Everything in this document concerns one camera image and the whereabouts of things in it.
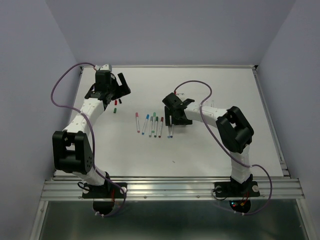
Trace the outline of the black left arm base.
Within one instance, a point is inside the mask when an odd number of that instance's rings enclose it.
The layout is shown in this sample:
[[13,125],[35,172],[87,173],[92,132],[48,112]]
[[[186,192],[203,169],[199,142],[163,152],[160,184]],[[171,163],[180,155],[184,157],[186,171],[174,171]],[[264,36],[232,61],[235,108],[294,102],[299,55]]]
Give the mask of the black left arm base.
[[77,186],[82,190],[82,198],[93,200],[92,209],[96,216],[107,218],[116,215],[123,209],[127,198],[127,183],[120,182],[117,186],[105,182],[104,185],[90,185],[79,181]]

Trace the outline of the light blue capped marker pen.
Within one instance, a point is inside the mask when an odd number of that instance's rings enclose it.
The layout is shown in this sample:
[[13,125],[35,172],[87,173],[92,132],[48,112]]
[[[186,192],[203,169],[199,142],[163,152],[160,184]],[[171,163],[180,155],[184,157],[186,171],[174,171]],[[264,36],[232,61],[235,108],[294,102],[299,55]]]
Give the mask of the light blue capped marker pen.
[[171,138],[171,126],[170,125],[167,126],[167,132],[168,132],[167,138],[170,139]]

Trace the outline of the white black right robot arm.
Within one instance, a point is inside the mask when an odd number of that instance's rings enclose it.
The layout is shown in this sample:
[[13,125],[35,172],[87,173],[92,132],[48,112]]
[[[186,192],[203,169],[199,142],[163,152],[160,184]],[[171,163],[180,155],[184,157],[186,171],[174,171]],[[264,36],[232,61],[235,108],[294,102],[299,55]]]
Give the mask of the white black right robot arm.
[[173,92],[162,102],[167,126],[186,126],[197,121],[204,123],[208,130],[210,127],[218,130],[220,139],[217,143],[231,158],[231,192],[235,195],[246,192],[253,178],[249,150],[254,130],[242,111],[236,106],[224,109],[197,103],[190,98],[182,100]]

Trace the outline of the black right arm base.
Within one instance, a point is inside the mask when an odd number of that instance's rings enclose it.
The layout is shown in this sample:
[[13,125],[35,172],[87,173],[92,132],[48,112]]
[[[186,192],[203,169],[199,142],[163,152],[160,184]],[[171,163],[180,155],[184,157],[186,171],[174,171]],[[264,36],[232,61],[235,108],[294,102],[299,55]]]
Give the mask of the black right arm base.
[[250,182],[248,186],[231,181],[220,181],[214,183],[211,195],[219,201],[229,199],[229,205],[233,211],[248,214],[252,206],[250,198],[259,197],[260,189],[256,181]]

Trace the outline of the purple capped marker pen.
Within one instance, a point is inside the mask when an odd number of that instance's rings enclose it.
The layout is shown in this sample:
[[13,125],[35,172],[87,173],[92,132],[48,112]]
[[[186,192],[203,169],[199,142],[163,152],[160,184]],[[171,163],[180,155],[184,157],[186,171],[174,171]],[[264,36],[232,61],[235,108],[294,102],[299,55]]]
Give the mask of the purple capped marker pen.
[[170,135],[169,135],[169,138],[173,138],[173,119],[172,119],[172,116],[169,116],[169,121],[170,121]]

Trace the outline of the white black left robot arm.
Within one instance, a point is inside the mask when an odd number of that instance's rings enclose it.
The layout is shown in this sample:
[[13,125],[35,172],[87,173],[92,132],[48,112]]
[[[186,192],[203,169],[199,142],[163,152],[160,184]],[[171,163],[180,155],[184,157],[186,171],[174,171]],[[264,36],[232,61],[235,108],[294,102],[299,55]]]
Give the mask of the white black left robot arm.
[[72,107],[77,114],[62,131],[55,131],[52,136],[53,160],[56,170],[73,174],[94,186],[100,197],[111,193],[110,177],[107,172],[95,165],[95,141],[93,125],[107,106],[131,93],[122,73],[115,76],[110,70],[98,70],[95,83],[90,87],[81,109]]

